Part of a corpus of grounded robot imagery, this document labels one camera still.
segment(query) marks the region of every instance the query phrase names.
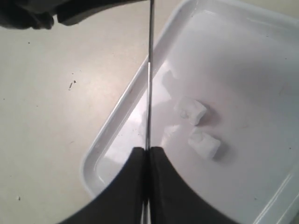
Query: metal rod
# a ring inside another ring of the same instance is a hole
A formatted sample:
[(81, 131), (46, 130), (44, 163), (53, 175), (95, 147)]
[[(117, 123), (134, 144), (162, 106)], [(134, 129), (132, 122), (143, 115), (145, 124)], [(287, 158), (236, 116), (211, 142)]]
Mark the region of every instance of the metal rod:
[(146, 114), (145, 150), (150, 149), (151, 102), (152, 102), (152, 92), (153, 92), (154, 19), (155, 19), (155, 0), (150, 0), (148, 89), (147, 89), (147, 114)]

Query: table surface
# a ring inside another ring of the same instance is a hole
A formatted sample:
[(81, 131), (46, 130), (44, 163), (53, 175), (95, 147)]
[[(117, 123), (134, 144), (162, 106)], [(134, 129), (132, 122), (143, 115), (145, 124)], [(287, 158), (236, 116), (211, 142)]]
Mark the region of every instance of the table surface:
[[(244, 0), (299, 17), (297, 0)], [(180, 0), (156, 0), (155, 39)], [(149, 3), (51, 31), (0, 28), (0, 224), (53, 224), (91, 198), (83, 156), (148, 49)]]

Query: white cube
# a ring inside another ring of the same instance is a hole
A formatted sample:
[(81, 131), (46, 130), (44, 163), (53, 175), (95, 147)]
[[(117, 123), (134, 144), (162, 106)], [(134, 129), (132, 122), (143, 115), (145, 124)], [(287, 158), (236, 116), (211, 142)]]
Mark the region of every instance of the white cube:
[(206, 107), (189, 97), (182, 97), (174, 107), (181, 118), (188, 119), (192, 125), (197, 125), (206, 113)]
[(194, 128), (191, 132), (188, 144), (204, 159), (212, 159), (221, 142), (211, 135), (202, 132), (199, 128)]

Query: white tray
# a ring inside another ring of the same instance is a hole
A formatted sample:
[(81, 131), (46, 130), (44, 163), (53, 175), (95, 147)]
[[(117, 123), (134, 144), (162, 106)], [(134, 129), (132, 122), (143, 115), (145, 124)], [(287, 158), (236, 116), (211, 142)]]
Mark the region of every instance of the white tray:
[[(245, 224), (289, 223), (299, 210), (299, 21), (234, 0), (189, 0), (154, 51), (152, 145), (204, 200)], [(82, 179), (95, 196), (132, 147), (144, 146), (143, 63), (94, 141)], [(200, 123), (222, 145), (212, 161), (187, 144), (180, 96), (205, 104)]]

